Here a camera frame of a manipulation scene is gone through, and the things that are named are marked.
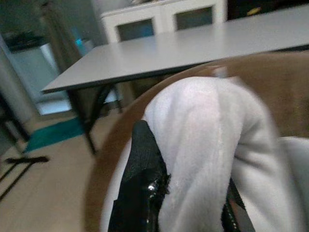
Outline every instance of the teal rug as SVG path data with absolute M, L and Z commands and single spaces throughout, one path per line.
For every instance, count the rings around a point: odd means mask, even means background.
M 25 152 L 55 144 L 84 133 L 78 120 L 73 118 L 65 122 L 59 122 L 49 127 L 36 130 L 30 137 Z

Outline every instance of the table top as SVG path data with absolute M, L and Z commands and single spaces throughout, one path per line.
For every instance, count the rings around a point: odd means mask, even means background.
M 95 47 L 42 91 L 130 81 L 221 58 L 309 44 L 309 5 Z

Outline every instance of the white fleece fabric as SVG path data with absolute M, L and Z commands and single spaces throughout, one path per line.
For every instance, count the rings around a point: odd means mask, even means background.
M 161 232 L 223 231 L 231 176 L 257 232 L 305 231 L 276 129 L 264 104 L 243 85 L 183 79 L 149 103 L 144 119 L 171 174 Z

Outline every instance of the cabinet door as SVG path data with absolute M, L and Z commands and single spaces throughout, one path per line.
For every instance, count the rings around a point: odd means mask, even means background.
M 152 6 L 131 11 L 119 12 L 102 17 L 109 43 L 135 39 L 163 32 L 160 6 Z
M 166 4 L 163 2 L 161 6 L 161 14 L 162 21 L 164 22 L 164 30 L 176 31 L 178 29 L 185 28 L 181 25 L 178 25 L 178 22 L 184 22 L 184 17 L 186 16 L 188 16 L 187 21 L 194 21 L 194 16 L 198 17 L 197 14 L 201 14 L 201 17 L 205 18 L 205 21 L 209 21 L 207 19 L 208 16 L 203 15 L 203 13 L 209 13 L 208 8 L 211 8 L 211 23 L 222 23 L 225 21 L 225 0 L 178 0 L 167 2 Z

